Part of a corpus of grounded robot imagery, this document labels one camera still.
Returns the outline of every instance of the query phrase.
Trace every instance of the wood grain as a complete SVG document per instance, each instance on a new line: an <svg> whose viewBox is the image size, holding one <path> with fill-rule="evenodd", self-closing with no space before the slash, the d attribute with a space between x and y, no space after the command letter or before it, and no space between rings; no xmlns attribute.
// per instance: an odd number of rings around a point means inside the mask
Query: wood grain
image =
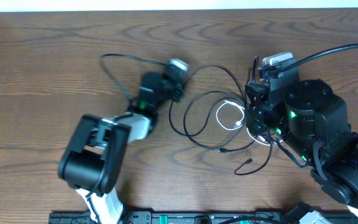
<svg viewBox="0 0 358 224"><path fill-rule="evenodd" d="M164 61L178 57L219 64L246 80L255 54L291 51L301 59L320 50L358 42L358 9L0 13L0 223L46 223L56 210L86 210L74 190L58 179L57 164L84 113L122 114L126 103L98 65L107 52ZM152 65L118 59L108 65L135 95ZM329 55L300 67L301 79L321 78L343 97L358 132L358 50ZM233 91L233 81L211 69L189 82L175 105L182 129L189 102L210 90ZM196 131L214 99L197 102L188 117ZM248 177L233 170L248 157L264 162L268 148L220 154L194 147L175 134L160 110L155 132L131 144L123 163L119 196L124 203L169 211L288 209L304 201L322 210L345 210L322 193L282 152ZM229 124L232 118L225 117ZM211 120L197 140L218 145L232 133ZM241 133L230 148L250 141Z"/></svg>

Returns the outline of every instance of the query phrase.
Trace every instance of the white wall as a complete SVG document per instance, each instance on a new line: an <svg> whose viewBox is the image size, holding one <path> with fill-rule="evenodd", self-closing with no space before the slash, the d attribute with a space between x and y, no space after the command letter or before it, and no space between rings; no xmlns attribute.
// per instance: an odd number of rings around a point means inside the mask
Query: white wall
<svg viewBox="0 0 358 224"><path fill-rule="evenodd" d="M0 0L0 12L358 7L358 0Z"/></svg>

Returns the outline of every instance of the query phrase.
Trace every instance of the wooden table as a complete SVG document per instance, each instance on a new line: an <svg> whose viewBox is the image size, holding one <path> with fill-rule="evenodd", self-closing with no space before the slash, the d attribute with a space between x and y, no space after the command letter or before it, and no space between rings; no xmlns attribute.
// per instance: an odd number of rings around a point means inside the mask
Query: wooden table
<svg viewBox="0 0 358 224"><path fill-rule="evenodd" d="M245 83L255 54L291 51L301 59L356 42L358 9L0 13L0 223L46 223L52 211L87 209L58 178L57 165L82 114L112 116L126 109L123 94L99 67L101 54L178 57L190 70L224 65ZM160 70L125 59L108 65L133 96L144 72ZM358 50L302 65L300 76L330 84L345 99L358 132ZM180 130L189 102L210 90L238 91L222 71L200 73L174 107ZM188 117L192 132L218 97L195 104ZM117 185L124 203L160 211L286 210L300 201L325 211L346 209L278 149L262 171L235 176L248 157L255 161L244 171L261 165L269 148L255 144L226 154L197 148L171 130L167 109L160 110L149 138L127 148ZM213 118L197 139L213 146L232 134ZM230 148L249 141L241 133Z"/></svg>

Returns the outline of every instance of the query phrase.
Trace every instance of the wooden surface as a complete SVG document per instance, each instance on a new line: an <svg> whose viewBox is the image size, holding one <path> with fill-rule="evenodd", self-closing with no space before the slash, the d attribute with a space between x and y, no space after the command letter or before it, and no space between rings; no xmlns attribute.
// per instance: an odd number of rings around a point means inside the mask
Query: wooden surface
<svg viewBox="0 0 358 224"><path fill-rule="evenodd" d="M101 54L179 57L191 70L224 65L245 83L255 54L291 51L301 59L356 42L358 9L0 13L0 223L46 223L52 211L86 210L58 178L57 165L82 114L112 116L126 109L122 93L99 68ZM108 64L132 95L143 72L160 69L124 59ZM346 100L358 132L358 50L302 65L300 75L330 84ZM175 105L175 125L182 129L189 102L210 90L237 93L225 73L200 73ZM218 97L195 104L191 131L200 128ZM223 121L230 125L234 118ZM217 145L232 134L213 118L197 139ZM249 141L242 133L230 148ZM233 175L248 157L255 161L244 171L257 168L268 151L258 145L227 154L197 148L171 130L165 105L154 133L128 146L117 190L124 203L163 211L284 210L299 201L346 209L277 149L262 171Z"/></svg>

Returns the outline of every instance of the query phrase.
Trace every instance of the white background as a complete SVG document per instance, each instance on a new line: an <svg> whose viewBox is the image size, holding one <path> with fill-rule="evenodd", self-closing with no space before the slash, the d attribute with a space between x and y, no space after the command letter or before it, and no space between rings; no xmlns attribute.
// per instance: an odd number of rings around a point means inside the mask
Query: white background
<svg viewBox="0 0 358 224"><path fill-rule="evenodd" d="M0 12L358 7L358 0L0 0Z"/></svg>

